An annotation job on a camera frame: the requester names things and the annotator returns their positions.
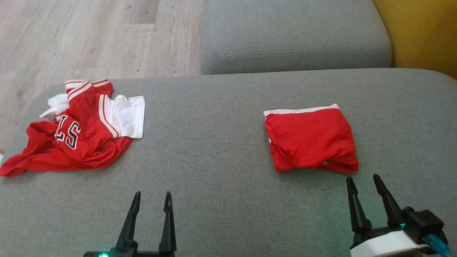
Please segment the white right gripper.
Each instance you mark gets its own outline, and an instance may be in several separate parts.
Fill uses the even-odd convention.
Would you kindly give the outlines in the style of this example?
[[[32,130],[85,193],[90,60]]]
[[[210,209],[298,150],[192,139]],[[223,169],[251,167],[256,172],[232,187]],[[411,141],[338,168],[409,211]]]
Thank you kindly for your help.
[[[358,198],[352,177],[346,178],[351,227],[355,233],[351,257],[422,257],[428,253],[425,244],[414,242],[405,232],[405,218],[393,195],[378,174],[373,175],[378,194],[387,215],[387,226],[372,229]]]

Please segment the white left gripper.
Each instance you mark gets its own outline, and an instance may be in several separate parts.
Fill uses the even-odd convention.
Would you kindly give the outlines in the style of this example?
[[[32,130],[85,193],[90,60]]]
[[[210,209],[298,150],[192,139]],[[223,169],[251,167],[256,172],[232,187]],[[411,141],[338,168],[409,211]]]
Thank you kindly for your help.
[[[137,191],[133,197],[130,209],[121,229],[116,249],[101,252],[85,252],[83,257],[175,257],[177,251],[176,229],[172,195],[169,191],[165,194],[164,213],[165,221],[162,232],[159,252],[138,251],[138,243],[134,240],[136,217],[139,213],[141,192]]]

